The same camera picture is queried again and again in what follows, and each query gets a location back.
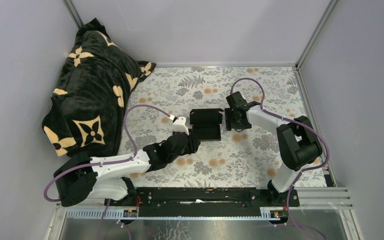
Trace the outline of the black paper box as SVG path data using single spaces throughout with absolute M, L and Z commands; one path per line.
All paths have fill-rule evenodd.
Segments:
M 191 132 L 201 142 L 221 141 L 221 108 L 196 108 L 189 113 Z

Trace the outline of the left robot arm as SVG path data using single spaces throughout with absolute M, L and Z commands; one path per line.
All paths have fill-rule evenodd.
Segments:
M 161 170 L 180 156 L 195 154 L 200 144 L 192 133 L 177 132 L 137 153 L 107 157 L 77 153 L 53 174 L 50 183 L 58 192 L 56 202 L 72 207 L 85 200 L 106 199 L 128 206 L 137 196 L 129 174 Z

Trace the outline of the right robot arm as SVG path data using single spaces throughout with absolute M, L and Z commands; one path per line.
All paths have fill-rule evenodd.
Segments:
M 289 119 L 266 110 L 261 103 L 247 102 L 240 92 L 226 97 L 226 130 L 237 132 L 260 127 L 274 135 L 282 164 L 277 175 L 268 183 L 267 201 L 273 206 L 281 205 L 286 192 L 299 173 L 323 153 L 322 145 L 310 120 L 306 116 Z

